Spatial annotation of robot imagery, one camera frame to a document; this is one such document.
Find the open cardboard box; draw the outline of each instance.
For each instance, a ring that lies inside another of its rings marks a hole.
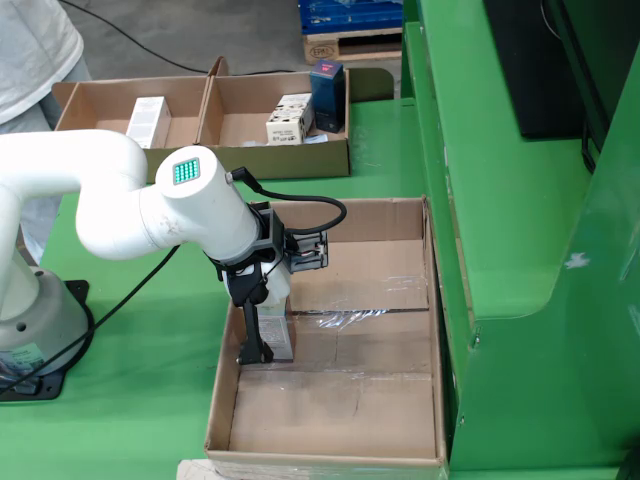
[[[247,167],[257,178],[336,177],[351,173],[349,163],[349,71],[346,118],[340,133],[315,129],[328,141],[305,145],[268,143],[265,124],[283,95],[311,92],[309,72],[216,76],[211,79],[198,143],[210,146],[227,171]],[[247,142],[259,146],[246,146]]]
[[[293,363],[239,366],[246,330],[230,307],[205,443],[224,477],[438,478],[446,468],[424,200],[345,204],[347,218],[329,231],[329,266],[292,276]],[[289,227],[335,215],[321,204],[272,205]]]
[[[393,87],[386,70],[348,70],[347,118],[341,133],[311,132],[327,133],[326,143],[255,147],[242,145],[267,143],[265,123],[282,95],[311,91],[308,72],[230,77],[220,57],[207,76],[58,83],[53,93],[60,105],[66,105],[56,130],[101,128],[121,133],[127,131],[138,97],[165,97],[172,115],[165,147],[145,150],[147,181],[154,183],[164,159],[193,144],[215,151],[227,171],[245,166],[260,179],[350,175],[350,103],[391,99]]]

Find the cable connector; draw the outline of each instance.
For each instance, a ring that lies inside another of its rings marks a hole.
[[[262,193],[262,185],[256,180],[256,177],[251,175],[251,172],[247,170],[247,167],[236,168],[231,172],[231,177],[234,181],[244,182],[244,184],[256,193]]]

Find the concrete floor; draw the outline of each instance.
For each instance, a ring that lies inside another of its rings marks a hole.
[[[71,0],[108,19],[148,48],[208,70],[224,55],[232,74],[309,70],[296,0]],[[145,52],[116,30],[63,5],[85,41],[94,79],[194,75]],[[399,79],[399,61],[368,62]]]

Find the green panel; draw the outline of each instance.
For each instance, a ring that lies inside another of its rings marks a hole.
[[[639,111],[637,55],[550,302],[476,321],[452,468],[616,465],[640,444]]]
[[[412,101],[354,105],[351,132],[352,178],[265,185],[336,197],[424,194]],[[44,266],[63,279],[89,280],[89,305],[100,316],[164,253],[126,262],[90,255],[75,234],[76,202],[64,198]],[[180,460],[203,457],[228,302],[202,252],[182,247],[97,333],[58,400],[0,405],[2,477],[170,479]]]
[[[640,54],[600,156],[554,292],[566,305],[572,365],[601,440],[640,447]]]
[[[475,316],[534,312],[589,184],[580,143],[520,136],[482,0],[421,5]]]
[[[438,103],[433,94],[433,84],[427,66],[426,48],[422,41],[421,27],[417,22],[405,24],[407,48],[418,122],[420,123],[424,158],[426,159],[427,191],[433,218],[438,274],[446,314],[447,337],[451,351],[453,372],[458,379],[457,393],[463,388],[462,379],[467,363],[471,324],[464,296],[460,273],[460,261],[449,205],[447,171],[442,131],[438,123]]]

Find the black cable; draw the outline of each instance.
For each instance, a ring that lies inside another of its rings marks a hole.
[[[138,291],[145,286],[145,284],[151,280],[156,273],[158,273],[160,270],[162,270],[162,267],[164,267],[167,262],[171,259],[171,257],[173,257],[173,255],[176,253],[176,251],[178,250],[178,248],[180,248],[180,245],[175,246],[171,249],[171,251],[167,254],[166,257],[164,257],[162,259],[162,261],[156,265],[156,267],[151,270],[151,272],[144,277],[144,279],[138,283],[138,285],[136,285],[134,287],[133,290],[131,290],[131,292],[129,292],[129,294],[124,297],[122,300],[120,300],[120,303],[118,303],[115,307],[113,307],[104,317],[102,317],[100,319],[99,322],[97,322],[95,325],[93,325],[93,327],[91,327],[89,330],[87,330],[84,334],[82,334],[80,337],[78,337],[76,340],[74,340],[73,342],[71,342],[69,345],[67,345],[66,347],[64,347],[62,350],[60,350],[58,353],[56,353],[53,357],[51,357],[49,360],[47,360],[46,362],[44,362],[42,365],[40,365],[38,368],[36,368],[35,370],[31,371],[30,373],[27,373],[26,375],[23,375],[22,377],[20,377],[19,379],[17,379],[16,381],[14,381],[13,383],[11,383],[8,387],[3,388],[2,390],[0,390],[0,397],[2,395],[4,395],[5,393],[7,393],[9,390],[12,390],[13,388],[17,387],[18,385],[20,385],[23,382],[26,382],[27,380],[29,380],[30,378],[34,377],[38,372],[41,372],[43,369],[47,368],[49,365],[51,365],[53,362],[55,362],[57,359],[59,359],[60,357],[62,357],[64,354],[66,354],[69,350],[71,350],[73,347],[75,347],[76,345],[78,345],[79,343],[83,342],[84,340],[86,340],[88,337],[90,337],[91,335],[94,334],[94,332],[100,328],[102,325],[104,325],[104,323],[109,320],[109,318],[111,318],[118,310],[120,310],[129,300],[131,300],[131,298],[138,293]]]
[[[313,233],[324,232],[325,230],[329,230],[330,228],[338,225],[342,220],[344,220],[347,216],[347,207],[344,206],[344,203],[336,200],[331,197],[321,197],[318,195],[287,195],[284,193],[275,193],[265,190],[261,188],[259,192],[261,195],[269,198],[275,198],[277,200],[289,200],[296,202],[318,202],[318,203],[328,203],[329,205],[334,205],[340,209],[340,214],[323,225],[318,225],[317,227],[311,228],[287,228],[287,232],[292,233],[294,235],[311,235]]]
[[[127,32],[125,32],[124,30],[122,30],[120,27],[118,27],[117,25],[114,25],[113,23],[111,23],[109,20],[107,20],[106,18],[101,17],[100,15],[98,15],[97,13],[93,13],[91,10],[87,10],[86,8],[81,7],[80,5],[76,5],[73,2],[69,2],[68,0],[58,0],[60,3],[64,3],[65,5],[69,5],[70,7],[76,8],[78,10],[80,10],[81,12],[86,13],[87,15],[91,15],[94,18],[97,18],[98,20],[100,20],[101,22],[106,23],[107,25],[109,25],[111,28],[115,29],[118,33],[124,35],[126,38],[128,38],[129,40],[131,40],[133,43],[135,43],[136,45],[138,45],[141,49],[143,49],[145,52],[150,53],[151,55],[158,57],[160,60],[164,60],[167,63],[170,63],[171,65],[174,65],[178,68],[182,68],[184,70],[188,70],[190,72],[195,72],[195,73],[209,73],[207,70],[200,70],[199,68],[191,68],[191,67],[187,67],[186,65],[182,65],[178,62],[174,62],[173,60],[169,60],[167,57],[160,55],[159,53],[154,52],[153,50],[151,50],[148,47],[145,47],[142,43],[140,43],[139,41],[137,41],[135,38],[133,38],[131,35],[129,35]],[[265,70],[263,72],[252,72],[252,73],[245,73],[245,75],[266,75],[269,73],[291,73],[293,72],[293,70]]]
[[[329,230],[330,228],[335,227],[340,222],[342,222],[347,216],[347,207],[344,206],[342,202],[336,200],[331,197],[321,197],[317,195],[287,195],[285,193],[275,193],[270,192],[269,190],[265,190],[262,188],[262,185],[256,180],[256,178],[251,175],[251,172],[247,170],[245,167],[236,168],[233,172],[231,172],[231,177],[235,180],[241,180],[244,184],[260,195],[264,195],[265,197],[275,198],[277,200],[289,200],[296,202],[319,202],[319,203],[328,203],[330,205],[334,205],[340,209],[340,214],[323,225],[318,225],[317,227],[311,228],[287,228],[286,231],[288,233],[294,235],[311,235],[314,233],[324,232],[325,230]]]
[[[551,24],[547,20],[547,14],[544,11],[544,1],[545,0],[540,0],[540,12],[542,12],[542,20],[544,20],[544,24],[547,26],[547,29],[551,32],[551,34],[554,37],[556,37],[558,40],[562,40],[560,38],[560,35],[558,35],[558,32],[556,32],[553,28],[551,28]]]

